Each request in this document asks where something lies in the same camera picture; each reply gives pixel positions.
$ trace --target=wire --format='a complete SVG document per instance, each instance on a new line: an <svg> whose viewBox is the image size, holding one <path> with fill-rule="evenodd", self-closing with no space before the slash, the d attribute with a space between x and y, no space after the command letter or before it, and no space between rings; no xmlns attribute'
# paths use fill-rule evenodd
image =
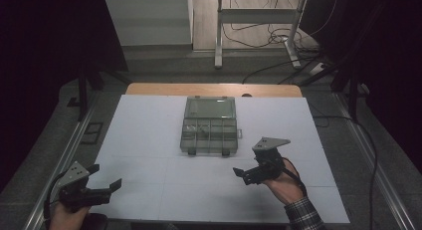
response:
<svg viewBox="0 0 422 230"><path fill-rule="evenodd" d="M271 44L279 44L279 43L284 43L284 42L286 42L286 41L283 41L283 42L279 42L279 43L274 43L274 42L273 42L272 37L270 37L270 38L269 38L269 42L267 42L266 44L263 44L263 45L258 45L258 46L254 46L254 45L250 45L250 44L247 44L247 43L241 42L241 41L239 41L239 40L235 40L235 39L229 38L229 37L227 36L227 34L226 34L226 30L225 30L225 28L224 28L224 25L222 25L222 27L223 27L223 33L224 33L224 36L226 36L226 38L227 38L228 40L230 40L230 41L232 41L232 42L235 42L235 43L239 43L239 44L242 44L242 45L248 46L248 47L251 47L251 48L264 48L264 47L269 46L269 45L271 45Z"/></svg>
<svg viewBox="0 0 422 230"><path fill-rule="evenodd" d="M267 68L263 68L263 69L257 70L257 71L255 71L255 72L253 72L253 73L250 73L248 76L246 76L246 77L242 80L242 84L245 84L245 83L246 83L246 81L247 81L250 77L252 77L253 75L255 75L255 74L257 74L257 73L261 73L261 72L266 71L266 70L269 70L269 69L271 69L271 68L275 68L275 67L278 67L278 66L281 66L281 65L290 64L290 63L292 63L292 62L301 61L301 60L306 60L306 59L296 59L296 60L292 60L292 61L288 61L288 62L283 62L283 63L275 64L275 65L273 65L273 66L270 66L270 67L267 67Z"/></svg>
<svg viewBox="0 0 422 230"><path fill-rule="evenodd" d="M263 8L265 8L269 2L270 2L270 0L267 0L267 3L264 5Z"/></svg>
<svg viewBox="0 0 422 230"><path fill-rule="evenodd" d="M314 106L308 99L307 99L308 104L314 108L317 112L319 112L321 115L325 115L323 112L321 112L316 106ZM318 125L316 124L317 127L329 127L329 118L326 118L326 125Z"/></svg>
<svg viewBox="0 0 422 230"><path fill-rule="evenodd" d="M297 53L320 53L320 48L319 47L305 48L304 45L302 44L302 39L299 39L299 44L301 45L300 47L298 46L298 44L296 43L296 41L293 41L293 45L294 45L295 51Z"/></svg>
<svg viewBox="0 0 422 230"><path fill-rule="evenodd" d="M316 59L317 59L317 57L312 57L312 59L308 63L306 63L302 68L300 68L299 70L297 70L294 73L290 74L288 77L286 77L286 78L282 79L281 81L279 81L277 83L277 85L282 84L283 82L285 82L288 79L293 79L295 76L297 76L298 74L300 74L310 63L314 62Z"/></svg>
<svg viewBox="0 0 422 230"><path fill-rule="evenodd" d="M277 8L278 3L279 3L279 0L276 0L276 5L274 5L274 8Z"/></svg>
<svg viewBox="0 0 422 230"><path fill-rule="evenodd" d="M230 27L235 31L240 31L240 30L249 29L249 28L253 28L253 27L257 27L257 26L261 26L261 25L266 25L266 24L253 24L253 25L246 26L246 27L243 27L243 28L233 28L233 24L230 24Z"/></svg>
<svg viewBox="0 0 422 230"><path fill-rule="evenodd" d="M285 166L280 169L280 166L278 164L272 162L269 158L258 157L258 156L255 157L255 160L257 160L260 163L260 165L261 165L261 163L264 163L265 162L267 164L272 165L275 169L280 170L282 173L285 173L286 175L288 175L292 180L294 180L298 184L298 186L301 189L302 194L304 195L304 197L308 196L307 188L305 187L304 183L302 182L301 176L299 175L299 173L296 170L296 168L293 165L293 163L288 158L282 157L282 159L285 160L285 161L287 161L289 164L292 165L292 167L295 170L295 172L296 172L297 175L295 175L294 173L292 173Z"/></svg>
<svg viewBox="0 0 422 230"><path fill-rule="evenodd" d="M335 0L334 1L334 5L332 6L332 9L331 9L331 13L329 14L329 16L328 16L328 18L326 19L326 21L325 21L325 23L318 29L318 30L316 30L316 31L314 31L313 33L311 33L311 34L308 34L307 36L304 36L304 38L307 38L307 37L310 37L311 35L314 35L314 34L316 34L317 32L319 32L320 30L322 30L325 26L326 26L326 24L329 22L329 20L331 19L331 17L332 17L332 14L334 13L334 10L335 10L335 6L336 6L336 4L337 4L337 0Z"/></svg>
<svg viewBox="0 0 422 230"><path fill-rule="evenodd" d="M278 29L274 29L273 25L272 25L272 24L269 24L269 25L268 25L268 27L267 27L267 31L268 31L268 33L270 34L269 41L271 40L271 42L274 42L276 39L281 38L281 40L280 40L280 41L276 41L276 42L277 42L277 43L284 43L284 42L286 42L286 41L287 41L287 39L286 39L286 40L283 40L283 38L288 38L289 36L287 36L287 35L276 35L276 34L275 34L277 31L280 31L280 30L290 31L290 29L288 29L288 28L278 28Z"/></svg>
<svg viewBox="0 0 422 230"><path fill-rule="evenodd" d="M238 8L239 8L239 4L237 3L237 0L235 0L235 4L238 6Z"/></svg>
<svg viewBox="0 0 422 230"><path fill-rule="evenodd" d="M52 204L50 202L51 200L51 195L53 192L53 188L56 185L56 182L61 179L63 176L65 176L66 171L60 173L59 175L57 175L53 181L50 183L49 186L49 191L47 192L47 197L46 200L44 200L44 219L46 220L46 225L50 225L50 218L51 218L51 213L50 213L50 205Z"/></svg>
<svg viewBox="0 0 422 230"><path fill-rule="evenodd" d="M288 0L288 2L289 2L289 4L290 4L291 8L293 9L293 5L292 5L292 3L290 2L290 0Z"/></svg>
<svg viewBox="0 0 422 230"><path fill-rule="evenodd" d="M313 118L340 118L340 119L351 121L352 123L358 125L363 130L365 135L369 138L369 142L373 149L373 155L374 155L373 170L372 170L372 174L371 174L370 182L369 182L369 229L372 229L373 228L373 185L375 183L375 175L376 175L376 170L378 168L378 150L376 149L376 145L375 145L375 142L373 141L372 136L370 135L369 131L361 123L349 117L336 116L336 115L322 115L322 116L313 116Z"/></svg>

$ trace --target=dark background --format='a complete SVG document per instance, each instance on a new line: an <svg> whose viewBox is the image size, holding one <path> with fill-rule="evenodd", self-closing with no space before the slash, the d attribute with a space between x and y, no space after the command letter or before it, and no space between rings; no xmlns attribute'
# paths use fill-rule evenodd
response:
<svg viewBox="0 0 422 230"><path fill-rule="evenodd" d="M331 60L338 62L348 52L363 20L379 2L337 0L330 21L313 35ZM333 3L334 0L308 0L301 28L307 33L316 31L326 21ZM421 17L422 0L388 0L355 60L360 62L358 79L369 89L367 104L420 172Z"/></svg>
<svg viewBox="0 0 422 230"><path fill-rule="evenodd" d="M317 30L333 0L309 0L301 28ZM338 61L377 0L338 0L315 35ZM367 103L421 171L417 144L422 113L421 0L390 0L359 51ZM126 70L105 0L0 0L2 100L0 189L7 184L49 120L60 87L80 70Z"/></svg>
<svg viewBox="0 0 422 230"><path fill-rule="evenodd" d="M80 70L96 77L95 63L127 67L105 0L1 0L0 9L3 189L50 119L63 84Z"/></svg>

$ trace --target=metal rail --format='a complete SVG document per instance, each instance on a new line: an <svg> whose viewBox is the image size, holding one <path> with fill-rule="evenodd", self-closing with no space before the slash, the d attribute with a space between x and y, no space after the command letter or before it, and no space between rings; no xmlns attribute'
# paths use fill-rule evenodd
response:
<svg viewBox="0 0 422 230"><path fill-rule="evenodd" d="M347 111L347 103L344 99L344 96L340 94L333 95L339 105L342 114L346 117L350 117ZM366 160L366 163L368 164L369 168L373 169L375 155L370 141L368 140L367 136L362 131L360 126L350 121L347 122L347 125L359 145L359 149L363 155L363 158ZM375 174L375 179L400 229L415 229L415 226L413 225L413 222L410 219L410 215L407 212L403 201L401 200L391 181L388 179L387 174L385 173L383 167L379 162Z"/></svg>
<svg viewBox="0 0 422 230"><path fill-rule="evenodd" d="M38 230L43 225L43 222L44 222L43 203L47 197L49 186L51 182L53 181L53 179L57 175L59 175L59 173L64 172L67 169L67 167L70 165L75 155L75 152L78 148L78 145L82 139L82 136L84 135L85 129L87 128L87 125L90 122L91 117L93 116L97 101L100 98L100 94L101 94L100 92L95 91L90 96L87 114L82 119L82 121L78 122L77 126L75 127L75 130L72 133L72 136L68 144L66 145L66 148L59 162L57 163L55 170L52 172L48 182L46 183L46 186L44 186L44 189L40 197L38 198L37 203L35 204L30 216L28 217L28 220L23 228L24 230L27 230L27 229Z"/></svg>

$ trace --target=white table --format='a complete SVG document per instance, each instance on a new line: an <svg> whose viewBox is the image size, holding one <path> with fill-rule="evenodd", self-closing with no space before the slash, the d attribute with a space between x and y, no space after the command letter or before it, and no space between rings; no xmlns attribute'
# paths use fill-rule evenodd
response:
<svg viewBox="0 0 422 230"><path fill-rule="evenodd" d="M128 221L288 223L265 185L246 186L232 169L257 166L252 146L267 136L292 141L279 152L301 173L322 220L349 222L304 98L236 98L243 138L228 158L181 152L185 105L186 97L121 97L89 187L122 178L122 188L92 212Z"/></svg>

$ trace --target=clear plastic box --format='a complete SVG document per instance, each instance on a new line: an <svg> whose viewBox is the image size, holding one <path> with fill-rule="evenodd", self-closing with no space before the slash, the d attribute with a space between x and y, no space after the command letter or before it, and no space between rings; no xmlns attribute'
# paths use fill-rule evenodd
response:
<svg viewBox="0 0 422 230"><path fill-rule="evenodd" d="M234 98L188 97L180 148L189 155L229 156L238 148Z"/></svg>

